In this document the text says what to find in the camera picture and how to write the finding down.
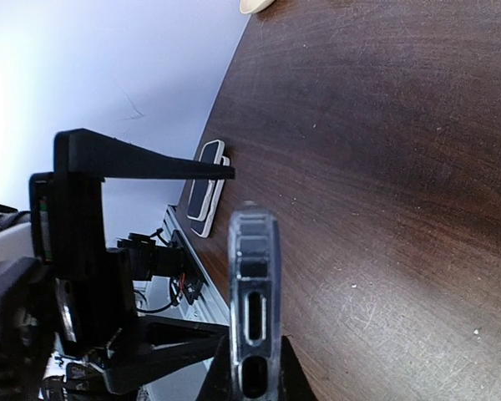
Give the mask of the phone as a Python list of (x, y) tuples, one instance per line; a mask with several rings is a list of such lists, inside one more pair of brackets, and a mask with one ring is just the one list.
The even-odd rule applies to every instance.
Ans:
[[(219, 165), (224, 154), (225, 142), (212, 140), (204, 144), (200, 152), (199, 161)], [(187, 217), (193, 221), (202, 221), (206, 218), (208, 204), (213, 193), (215, 182), (213, 180), (194, 180), (192, 182), (190, 197), (187, 207)]]
[(215, 214), (217, 211), (217, 206), (224, 189), (225, 182), (223, 180), (218, 180), (215, 182), (215, 188), (213, 190), (208, 213), (206, 218), (202, 221), (190, 221), (190, 229), (200, 238), (207, 238), (210, 235), (211, 228), (214, 223)]

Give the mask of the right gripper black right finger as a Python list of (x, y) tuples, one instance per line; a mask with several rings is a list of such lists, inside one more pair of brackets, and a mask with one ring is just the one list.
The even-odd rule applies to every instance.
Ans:
[(281, 373), (279, 400), (317, 401), (287, 336), (281, 337)]

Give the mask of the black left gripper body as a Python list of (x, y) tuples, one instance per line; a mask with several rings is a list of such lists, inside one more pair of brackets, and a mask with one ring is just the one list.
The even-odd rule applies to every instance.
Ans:
[(137, 310), (129, 253), (106, 246), (101, 181), (38, 173), (29, 198), (34, 253), (52, 275), (64, 355), (106, 348)]

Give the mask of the clear magsafe phone case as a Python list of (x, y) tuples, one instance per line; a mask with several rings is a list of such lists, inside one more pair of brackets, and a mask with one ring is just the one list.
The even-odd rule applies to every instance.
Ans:
[(237, 400), (277, 400), (281, 241), (275, 215), (247, 201), (230, 218), (230, 373)]

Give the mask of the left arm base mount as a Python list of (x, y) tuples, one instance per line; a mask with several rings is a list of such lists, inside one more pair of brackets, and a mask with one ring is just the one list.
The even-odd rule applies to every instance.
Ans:
[(177, 307), (182, 302), (193, 304), (200, 296), (205, 284), (204, 274), (198, 263), (186, 247), (180, 231), (172, 231), (169, 241), (162, 237), (159, 228), (147, 236), (130, 233), (125, 239), (119, 239), (117, 246), (128, 251), (131, 277), (136, 282), (149, 282), (153, 277), (165, 277), (169, 280), (169, 300), (163, 306), (139, 309), (143, 314), (155, 314)]

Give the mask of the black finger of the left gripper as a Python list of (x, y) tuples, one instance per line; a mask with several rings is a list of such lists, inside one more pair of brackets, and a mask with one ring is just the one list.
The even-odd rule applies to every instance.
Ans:
[(130, 393), (182, 368), (212, 358), (225, 325), (160, 316), (135, 318), (109, 344), (102, 367), (107, 390)]
[(136, 180), (232, 180), (235, 169), (179, 159), (88, 129), (54, 137), (54, 171), (90, 177)]

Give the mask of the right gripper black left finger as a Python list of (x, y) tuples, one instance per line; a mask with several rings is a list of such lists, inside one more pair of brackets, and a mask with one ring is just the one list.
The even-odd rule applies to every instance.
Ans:
[(220, 338), (218, 347), (198, 394), (198, 401), (233, 401), (230, 336)]

